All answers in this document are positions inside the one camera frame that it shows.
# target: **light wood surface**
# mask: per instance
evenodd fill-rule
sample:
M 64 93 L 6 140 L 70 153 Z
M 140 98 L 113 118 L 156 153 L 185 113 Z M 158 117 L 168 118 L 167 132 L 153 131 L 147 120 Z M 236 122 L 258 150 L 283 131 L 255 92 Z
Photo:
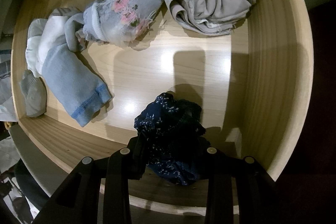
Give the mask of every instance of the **light wood surface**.
M 18 83 L 26 68 L 30 22 L 56 7 L 84 9 L 90 1 L 25 0 L 18 16 L 14 104 L 21 127 L 42 152 L 67 172 L 84 156 L 106 157 L 137 134 L 134 118 L 146 105 L 171 90 L 202 106 L 202 125 L 213 146 L 232 156 L 254 156 L 277 179 L 298 140 L 310 98 L 313 52 L 303 0 L 258 0 L 248 20 L 222 37 L 183 29 L 163 6 L 152 30 L 132 47 L 90 43 L 78 55 L 114 95 L 87 126 L 71 119 L 49 90 L 46 115 L 26 117 Z M 131 203 L 143 207 L 147 200 L 155 204 L 149 208 L 164 212 L 204 207 L 206 193 L 207 181 L 178 187 L 150 170 L 142 180 L 130 181 Z M 164 209 L 164 203 L 170 207 Z

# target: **navy fabric with white print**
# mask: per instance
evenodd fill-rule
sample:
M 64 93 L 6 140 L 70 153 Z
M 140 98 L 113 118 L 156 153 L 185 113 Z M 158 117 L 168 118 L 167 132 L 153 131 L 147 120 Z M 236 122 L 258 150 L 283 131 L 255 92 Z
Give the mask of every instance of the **navy fabric with white print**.
M 190 185 L 204 169 L 202 154 L 210 143 L 200 137 L 201 111 L 196 103 L 162 93 L 135 118 L 134 128 L 147 140 L 148 167 L 171 183 Z

